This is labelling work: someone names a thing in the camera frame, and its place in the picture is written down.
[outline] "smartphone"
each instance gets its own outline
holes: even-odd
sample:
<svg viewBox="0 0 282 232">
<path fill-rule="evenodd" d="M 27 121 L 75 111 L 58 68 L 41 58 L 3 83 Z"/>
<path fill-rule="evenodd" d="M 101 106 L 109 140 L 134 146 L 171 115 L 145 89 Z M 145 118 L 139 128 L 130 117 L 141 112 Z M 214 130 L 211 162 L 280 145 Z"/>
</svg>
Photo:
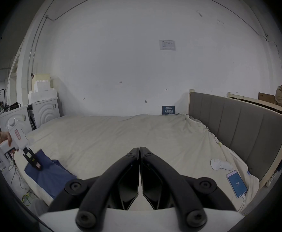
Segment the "smartphone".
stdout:
<svg viewBox="0 0 282 232">
<path fill-rule="evenodd" d="M 228 173 L 227 179 L 231 184 L 234 193 L 236 194 L 236 198 L 239 198 L 247 192 L 247 187 L 236 170 L 232 171 L 231 173 Z"/>
</svg>

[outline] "hand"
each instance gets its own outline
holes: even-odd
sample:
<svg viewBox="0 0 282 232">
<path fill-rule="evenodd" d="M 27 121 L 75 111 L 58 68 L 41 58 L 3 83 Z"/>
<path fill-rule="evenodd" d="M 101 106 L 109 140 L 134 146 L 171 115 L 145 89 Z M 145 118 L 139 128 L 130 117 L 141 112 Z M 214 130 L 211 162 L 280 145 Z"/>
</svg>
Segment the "hand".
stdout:
<svg viewBox="0 0 282 232">
<path fill-rule="evenodd" d="M 5 140 L 8 140 L 8 145 L 10 147 L 11 142 L 12 142 L 12 138 L 10 136 L 10 133 L 8 131 L 1 131 L 0 132 L 0 143 L 2 143 Z"/>
</svg>

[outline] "cable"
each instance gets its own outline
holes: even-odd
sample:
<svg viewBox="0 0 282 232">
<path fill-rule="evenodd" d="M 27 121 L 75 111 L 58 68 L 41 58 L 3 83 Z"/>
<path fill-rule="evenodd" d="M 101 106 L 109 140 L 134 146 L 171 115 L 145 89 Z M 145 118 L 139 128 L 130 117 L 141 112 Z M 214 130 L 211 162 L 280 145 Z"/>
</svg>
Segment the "cable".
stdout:
<svg viewBox="0 0 282 232">
<path fill-rule="evenodd" d="M 13 177 L 12 177 L 12 180 L 11 180 L 11 183 L 10 183 L 10 188 L 12 188 L 11 185 L 12 185 L 12 181 L 13 181 L 13 178 L 14 178 L 14 175 L 15 175 L 15 172 L 16 172 L 15 170 L 16 170 L 16 168 L 14 169 L 14 174 L 13 174 Z"/>
<path fill-rule="evenodd" d="M 22 186 L 21 186 L 21 180 L 28 186 L 28 188 L 30 189 L 30 187 L 29 187 L 29 185 L 22 179 L 22 177 L 21 177 L 21 174 L 20 174 L 20 172 L 19 172 L 19 170 L 16 168 L 16 171 L 17 171 L 17 173 L 16 173 L 16 175 L 19 177 L 19 182 L 20 182 L 20 187 L 22 188 L 22 189 L 24 189 L 24 190 L 27 190 L 27 188 L 23 188 Z"/>
<path fill-rule="evenodd" d="M 243 203 L 242 203 L 241 207 L 238 209 L 237 212 L 239 212 L 239 210 L 241 210 L 244 207 L 244 203 L 245 203 L 245 198 L 244 197 L 245 197 L 245 194 L 243 194 L 241 197 L 243 198 Z"/>
<path fill-rule="evenodd" d="M 36 198 L 38 198 L 37 195 L 36 195 L 35 193 L 31 192 L 31 191 L 28 191 L 27 193 L 32 193 L 33 195 L 36 196 Z"/>
<path fill-rule="evenodd" d="M 12 163 L 13 163 L 13 161 L 11 161 L 11 163 L 10 163 L 10 165 L 9 165 L 9 167 L 8 167 L 8 171 L 10 171 L 10 170 L 13 169 L 14 165 L 12 165 Z"/>
<path fill-rule="evenodd" d="M 85 0 L 85 1 L 83 1 L 83 2 L 78 3 L 77 5 L 73 6 L 71 9 L 69 9 L 69 10 L 67 10 L 66 12 L 62 13 L 60 16 L 58 16 L 58 17 L 55 18 L 55 19 L 51 19 L 51 18 L 49 18 L 48 16 L 46 16 L 46 19 L 49 19 L 49 20 L 51 20 L 51 21 L 55 21 L 55 20 L 57 20 L 58 18 L 60 18 L 61 16 L 63 16 L 64 14 L 66 14 L 67 12 L 69 12 L 70 10 L 74 9 L 75 7 L 77 7 L 77 6 L 79 6 L 79 5 L 81 5 L 82 3 L 87 2 L 87 1 L 89 1 L 89 0 Z M 269 42 L 269 43 L 274 43 L 275 46 L 276 46 L 277 52 L 278 52 L 278 58 L 279 58 L 280 66 L 281 66 L 281 69 L 282 69 L 282 62 L 281 62 L 281 60 L 280 60 L 279 50 L 278 50 L 277 44 L 276 44 L 274 41 L 268 41 L 265 36 L 263 36 L 263 35 L 257 33 L 257 31 L 256 31 L 251 25 L 249 25 L 246 21 L 244 21 L 243 18 L 241 18 L 239 15 L 237 15 L 237 14 L 236 14 L 235 12 L 233 12 L 231 9 L 227 8 L 226 6 L 222 5 L 221 3 L 219 3 L 219 2 L 217 2 L 217 1 L 215 1 L 215 0 L 211 0 L 211 1 L 212 1 L 212 2 L 215 2 L 216 4 L 219 4 L 220 6 L 223 6 L 225 9 L 227 9 L 227 10 L 229 10 L 230 12 L 232 12 L 233 14 L 235 14 L 238 18 L 240 18 L 243 22 L 245 22 L 257 35 L 259 35 L 259 36 L 261 36 L 261 37 L 264 37 L 264 39 L 265 39 L 267 42 Z"/>
<path fill-rule="evenodd" d="M 27 200 L 27 202 L 28 202 L 29 204 L 25 204 L 25 203 L 24 203 L 24 196 L 25 196 L 25 198 L 26 198 L 26 200 Z M 30 206 L 31 202 L 28 200 L 27 197 L 32 198 L 30 195 L 24 194 L 24 195 L 22 196 L 22 203 L 25 204 L 26 206 Z"/>
<path fill-rule="evenodd" d="M 52 2 L 50 3 L 50 5 L 48 6 L 48 8 L 46 9 L 45 13 L 43 14 L 43 17 L 41 18 L 40 22 L 39 22 L 39 25 L 38 25 L 38 28 L 40 27 L 40 24 L 43 20 L 43 18 L 45 17 L 46 15 L 46 12 L 48 11 L 48 9 L 50 8 L 50 6 L 52 5 L 52 3 L 54 2 L 54 0 L 52 0 Z M 33 40 L 33 43 L 32 43 L 32 47 L 30 49 L 30 53 L 29 53 L 29 60 L 28 60 L 28 68 L 27 68 L 27 93 L 28 93 L 28 74 L 29 74 L 29 63 L 30 63 L 30 55 L 32 53 L 32 48 L 34 46 L 34 41 L 35 41 L 35 38 L 36 38 L 36 35 L 37 35 L 37 32 L 38 32 L 38 28 L 36 30 L 36 33 L 35 33 L 35 36 L 34 36 L 34 40 Z M 33 55 L 33 65 L 32 65 L 32 72 L 33 72 L 33 66 L 34 66 L 34 58 L 35 58 L 35 52 L 36 52 L 36 48 L 35 48 L 35 51 L 34 51 L 34 55 Z"/>
</svg>

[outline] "cardboard box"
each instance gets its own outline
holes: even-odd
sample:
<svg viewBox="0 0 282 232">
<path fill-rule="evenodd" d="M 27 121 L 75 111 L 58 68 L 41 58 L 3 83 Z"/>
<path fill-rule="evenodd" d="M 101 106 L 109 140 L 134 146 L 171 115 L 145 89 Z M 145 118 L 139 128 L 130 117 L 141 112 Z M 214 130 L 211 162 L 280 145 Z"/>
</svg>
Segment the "cardboard box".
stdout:
<svg viewBox="0 0 282 232">
<path fill-rule="evenodd" d="M 275 95 L 258 93 L 258 100 L 262 100 L 262 101 L 274 104 L 274 102 L 275 102 Z"/>
</svg>

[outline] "white bed sheet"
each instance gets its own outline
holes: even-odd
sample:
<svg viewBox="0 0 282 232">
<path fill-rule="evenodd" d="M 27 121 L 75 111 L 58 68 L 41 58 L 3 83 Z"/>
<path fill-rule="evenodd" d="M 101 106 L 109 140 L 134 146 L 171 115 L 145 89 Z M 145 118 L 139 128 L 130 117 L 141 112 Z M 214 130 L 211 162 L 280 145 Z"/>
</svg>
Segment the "white bed sheet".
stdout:
<svg viewBox="0 0 282 232">
<path fill-rule="evenodd" d="M 137 115 L 132 117 L 64 116 L 53 119 L 27 134 L 30 148 L 57 159 L 80 179 L 101 175 L 115 161 L 135 147 L 144 146 L 170 164 L 178 173 L 193 178 L 209 177 L 228 196 L 236 210 L 242 211 L 259 189 L 259 180 L 247 173 L 248 167 L 232 150 L 219 143 L 202 123 L 188 115 Z M 234 166 L 247 186 L 245 199 L 236 198 L 226 174 L 231 171 L 210 166 L 219 158 Z M 32 190 L 50 205 L 52 198 L 25 172 L 27 161 L 15 154 L 18 169 Z M 151 209 L 142 193 L 137 204 Z"/>
</svg>

